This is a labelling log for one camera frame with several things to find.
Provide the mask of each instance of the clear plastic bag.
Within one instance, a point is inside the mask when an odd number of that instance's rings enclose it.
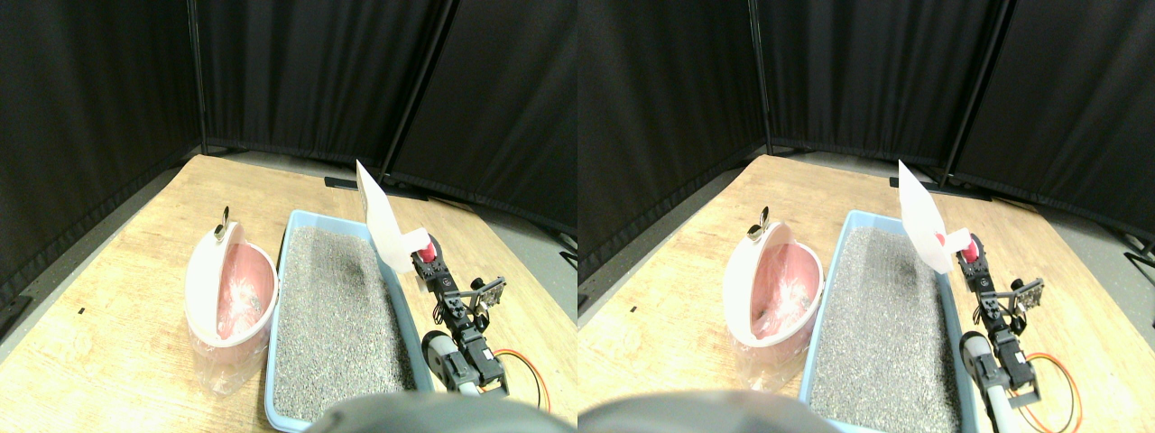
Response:
[[[802,372],[810,349],[822,290],[818,256],[776,223],[739,242],[724,285],[738,379],[751,389],[778,390]]]
[[[236,393],[249,378],[264,367],[264,356],[269,348],[269,330],[266,322],[252,338],[232,348],[216,348],[204,343],[188,331],[193,345],[193,372],[206,389],[217,395]]]
[[[278,289],[268,254],[245,241],[237,223],[228,227],[222,239],[206,234],[186,276],[193,372],[218,395],[236,393],[264,366]]]

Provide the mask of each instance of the wooden tabletop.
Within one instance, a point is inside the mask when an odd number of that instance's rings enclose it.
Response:
[[[1051,353],[1071,369],[1085,405],[1080,431],[1155,431],[1155,353],[1051,225],[1021,204],[934,200],[948,230],[966,226],[983,240],[996,286],[1044,278],[1022,348]],[[583,375],[579,410],[638,394],[740,387],[722,315],[722,275],[766,206],[770,221],[787,222],[825,267],[850,210],[900,217],[899,192],[886,178],[758,158],[579,330],[584,353],[578,368],[598,372]],[[961,271],[951,283],[963,331],[982,330],[970,322],[977,303]],[[1031,409],[1058,428],[1070,408],[1067,385],[1049,364],[1036,363],[1036,369],[1044,401]],[[780,393],[797,396],[800,376]]]
[[[437,236],[459,281],[506,277],[485,333],[490,346],[529,357],[545,376],[553,412],[575,423],[578,344],[568,316],[474,212],[438,201],[390,202],[403,231],[424,226]],[[295,209],[365,221],[357,192],[328,188],[321,178],[193,158],[0,364],[0,430],[271,430],[263,371],[224,398],[193,378],[185,267],[225,206],[246,238],[273,257]],[[418,334],[440,328],[431,316],[433,294],[420,292],[411,274],[400,279]],[[512,398],[536,404],[531,375],[513,365]]]

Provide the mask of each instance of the black curtain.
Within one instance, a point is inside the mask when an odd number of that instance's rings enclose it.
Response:
[[[580,7],[461,2],[389,176],[574,233]]]
[[[0,303],[199,141],[184,1],[0,7]]]
[[[770,143],[945,166],[998,3],[759,0]]]
[[[196,1],[208,143],[380,165],[442,7]]]
[[[1155,239],[1155,2],[1019,2],[955,176]]]
[[[765,140],[745,1],[582,10],[579,282]]]

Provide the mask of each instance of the concrete floor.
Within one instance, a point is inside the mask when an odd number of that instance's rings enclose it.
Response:
[[[765,155],[757,151],[752,157]],[[789,158],[810,164],[834,169],[855,171],[878,177],[893,177],[896,173],[892,162],[860,158],[849,155],[828,152],[811,152],[793,155]],[[589,322],[605,301],[646,263],[653,253],[688,221],[699,209],[733,181],[742,169],[726,171],[695,192],[681,204],[663,216],[614,255],[601,269],[583,282],[578,292],[590,297],[590,305],[579,312],[579,328]],[[930,178],[915,171],[923,181]],[[1155,349],[1155,269],[1146,266],[1134,266],[1124,257],[1126,251],[1134,251],[1133,239],[1104,229],[1090,219],[1053,208],[1036,207],[1040,214],[1055,227],[1060,237],[1079,255],[1100,284],[1119,305],[1123,313],[1134,324],[1135,329]]]
[[[221,149],[210,147],[209,150],[217,151]],[[198,154],[198,151],[193,151],[186,156],[186,159]],[[357,179],[357,174],[351,167],[286,155],[247,151],[228,155],[224,158],[315,177]],[[0,342],[0,360],[8,357],[8,353],[28,334],[32,324],[44,315],[44,312],[47,311],[52,303],[60,297],[60,293],[76,279],[76,276],[91,263],[92,259],[128,224],[132,217],[136,215],[136,211],[143,208],[144,204],[148,204],[161,189],[164,189],[177,177],[179,171],[179,167],[170,169],[157,176],[156,179],[100,221],[75,245],[68,248],[60,259],[49,266],[32,284],[21,292],[21,294],[32,297],[32,303],[22,314],[20,324],[15,330],[9,333],[3,342]],[[578,305],[574,299],[576,299],[575,282],[578,281],[578,270],[571,267],[558,254],[562,251],[561,245],[541,229],[520,217],[484,207],[474,207],[474,210],[501,238],[506,246],[514,252],[517,259],[529,268],[529,271],[534,274],[534,277],[553,297],[553,300],[558,303],[561,309],[569,315],[569,319],[576,320]]]

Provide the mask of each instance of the blue litter box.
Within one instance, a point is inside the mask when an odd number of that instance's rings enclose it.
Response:
[[[907,234],[907,230],[902,227],[902,221],[896,218],[891,218],[877,214],[864,212],[860,210],[851,210],[847,214],[847,222],[842,224],[842,233],[839,236],[839,246],[834,249],[834,260],[830,261],[830,270],[826,276],[826,291],[822,296],[822,303],[818,308],[818,320],[814,322],[814,333],[810,337],[810,352],[806,353],[806,366],[802,373],[802,389],[798,393],[798,400],[810,405],[810,393],[813,387],[813,378],[818,372],[814,371],[814,354],[818,352],[818,343],[822,335],[822,316],[826,312],[826,299],[830,296],[834,289],[834,282],[839,278],[839,256],[842,254],[842,245],[850,236],[850,232],[858,227],[877,227],[891,233]],[[962,365],[962,358],[959,356],[959,338],[962,337],[962,329],[959,326],[959,311],[954,306],[954,293],[951,292],[951,279],[946,275],[938,275],[938,286],[940,296],[942,297],[942,312],[946,318],[946,330],[952,344],[951,352],[954,359],[954,379],[959,385],[959,402],[962,420],[963,432],[978,432],[978,406],[975,404],[975,390],[974,386],[970,383],[970,376],[967,374],[967,368]],[[869,433],[877,432],[872,428],[860,427],[856,425],[850,425],[833,419],[828,419],[830,424],[837,427],[840,431],[850,433]]]
[[[334,233],[352,234],[365,239],[370,242],[370,245],[373,245],[373,239],[368,234],[368,227],[363,223],[313,214],[304,210],[293,210],[292,214],[289,215],[289,226],[285,227],[285,237],[281,242],[281,257],[277,261],[277,275],[282,283],[285,279],[285,256],[289,252],[289,245],[292,241],[292,236],[298,227],[318,227]],[[410,367],[412,367],[411,371],[413,372],[413,382],[417,385],[417,390],[432,391],[433,376],[430,373],[429,367],[425,366],[425,359],[422,357],[420,338],[417,336],[417,327],[413,324],[413,316],[409,313],[409,304],[405,303],[405,294],[401,291],[401,282],[397,281],[397,274],[385,264],[381,259],[377,260],[377,266],[381,269],[381,276],[385,277],[385,285],[389,290],[389,300],[393,303],[393,312],[397,318],[397,327],[401,329],[401,338],[404,341],[405,351],[409,353],[409,364]],[[281,284],[281,290],[284,290],[284,284]],[[277,323],[280,321],[280,316],[281,304],[277,304],[276,309],[273,312],[273,327],[269,336],[269,364],[264,374],[264,415],[269,417],[269,424],[273,425],[273,428],[282,432],[300,433],[308,428],[312,423],[304,419],[282,416],[277,413],[277,408],[273,405],[273,391],[277,386]]]

